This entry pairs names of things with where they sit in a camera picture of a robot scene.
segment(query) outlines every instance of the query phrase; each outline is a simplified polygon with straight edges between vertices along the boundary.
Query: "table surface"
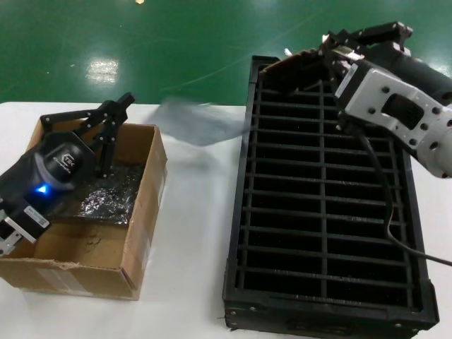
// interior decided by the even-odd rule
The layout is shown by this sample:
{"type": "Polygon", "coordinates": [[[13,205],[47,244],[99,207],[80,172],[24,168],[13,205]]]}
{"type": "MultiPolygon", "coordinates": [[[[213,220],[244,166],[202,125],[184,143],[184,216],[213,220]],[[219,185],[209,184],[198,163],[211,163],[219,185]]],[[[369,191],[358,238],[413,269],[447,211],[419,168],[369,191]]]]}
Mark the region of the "table surface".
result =
{"type": "Polygon", "coordinates": [[[399,20],[412,55],[452,74],[450,0],[1,0],[0,102],[245,105],[251,55],[399,20]]]}
{"type": "MultiPolygon", "coordinates": [[[[94,104],[10,102],[0,105],[0,173],[25,150],[39,116],[94,104]]],[[[157,105],[132,105],[129,122],[147,124],[157,105]]],[[[244,118],[244,107],[222,106],[244,118]]],[[[229,248],[240,139],[198,148],[163,136],[167,183],[141,298],[124,302],[21,292],[0,280],[0,338],[231,339],[282,338],[230,332],[221,300],[229,248]],[[197,191],[198,198],[192,199],[197,191]]],[[[452,179],[412,163],[428,253],[452,259],[452,179]]],[[[448,338],[452,331],[452,268],[428,263],[441,323],[416,338],[448,338]]]]}

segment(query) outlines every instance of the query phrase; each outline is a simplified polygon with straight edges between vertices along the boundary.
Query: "white table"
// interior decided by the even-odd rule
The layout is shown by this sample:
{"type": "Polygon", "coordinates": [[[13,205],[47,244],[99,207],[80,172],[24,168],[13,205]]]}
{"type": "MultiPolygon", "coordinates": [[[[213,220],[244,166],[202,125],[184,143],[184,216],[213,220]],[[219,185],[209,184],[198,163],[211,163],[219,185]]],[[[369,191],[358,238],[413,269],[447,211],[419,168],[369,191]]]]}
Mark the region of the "white table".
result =
{"type": "MultiPolygon", "coordinates": [[[[43,114],[97,104],[8,102],[0,105],[0,173],[25,150],[43,114]]],[[[157,105],[132,105],[131,123],[145,124],[157,105]]],[[[222,107],[244,118],[244,107],[222,107]]],[[[21,292],[0,280],[0,338],[8,339],[237,339],[282,338],[230,332],[221,300],[229,248],[240,140],[207,148],[163,137],[168,177],[141,298],[124,302],[21,292]],[[192,199],[196,191],[202,199],[192,199]]],[[[452,260],[452,179],[430,176],[413,161],[428,253],[452,260]]],[[[428,263],[441,323],[417,338],[452,332],[452,268],[428,263]]]]}

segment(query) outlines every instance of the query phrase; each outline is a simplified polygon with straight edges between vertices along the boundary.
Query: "robotic arm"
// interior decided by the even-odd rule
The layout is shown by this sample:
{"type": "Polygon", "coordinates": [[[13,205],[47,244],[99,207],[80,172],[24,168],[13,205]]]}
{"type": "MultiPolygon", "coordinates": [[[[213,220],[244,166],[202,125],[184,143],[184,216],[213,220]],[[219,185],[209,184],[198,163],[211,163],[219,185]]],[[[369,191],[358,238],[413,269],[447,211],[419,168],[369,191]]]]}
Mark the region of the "robotic arm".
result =
{"type": "Polygon", "coordinates": [[[318,49],[262,71],[271,87],[287,92],[331,82],[339,125],[384,127],[435,177],[452,176],[452,80],[410,55],[412,29],[389,23],[357,32],[329,32],[318,49]]]}
{"type": "Polygon", "coordinates": [[[107,177],[119,127],[127,120],[126,109],[134,101],[127,93],[97,109],[41,117],[41,142],[0,176],[0,256],[11,253],[22,238],[36,242],[50,226],[43,215],[87,179],[107,177]],[[83,118],[73,131],[52,131],[55,123],[83,118]],[[82,135],[99,124],[100,132],[87,144],[82,135]]]}

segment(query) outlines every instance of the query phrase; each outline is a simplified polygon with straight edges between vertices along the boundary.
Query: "cardboard box flap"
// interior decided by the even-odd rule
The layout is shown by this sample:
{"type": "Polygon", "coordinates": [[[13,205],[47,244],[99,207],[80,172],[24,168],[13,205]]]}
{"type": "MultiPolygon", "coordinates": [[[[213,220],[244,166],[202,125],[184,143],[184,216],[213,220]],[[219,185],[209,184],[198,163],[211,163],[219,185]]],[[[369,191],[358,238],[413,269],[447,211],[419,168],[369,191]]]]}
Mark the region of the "cardboard box flap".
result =
{"type": "Polygon", "coordinates": [[[126,236],[121,267],[132,284],[141,286],[148,263],[160,199],[165,185],[167,156],[159,130],[155,127],[153,142],[146,162],[145,174],[133,209],[126,236]]]}

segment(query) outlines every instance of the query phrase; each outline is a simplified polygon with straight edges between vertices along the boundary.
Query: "logo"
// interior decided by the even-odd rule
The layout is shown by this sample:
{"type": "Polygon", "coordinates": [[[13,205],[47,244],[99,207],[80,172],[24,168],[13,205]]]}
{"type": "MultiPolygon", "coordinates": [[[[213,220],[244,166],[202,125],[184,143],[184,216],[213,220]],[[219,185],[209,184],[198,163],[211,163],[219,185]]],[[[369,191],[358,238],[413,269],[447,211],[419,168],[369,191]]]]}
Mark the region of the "logo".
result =
{"type": "Polygon", "coordinates": [[[63,168],[63,170],[65,170],[69,174],[72,173],[71,168],[76,165],[76,163],[75,163],[76,160],[73,158],[73,156],[70,153],[64,153],[61,156],[61,159],[54,157],[54,160],[58,163],[58,165],[60,165],[63,168]]]}

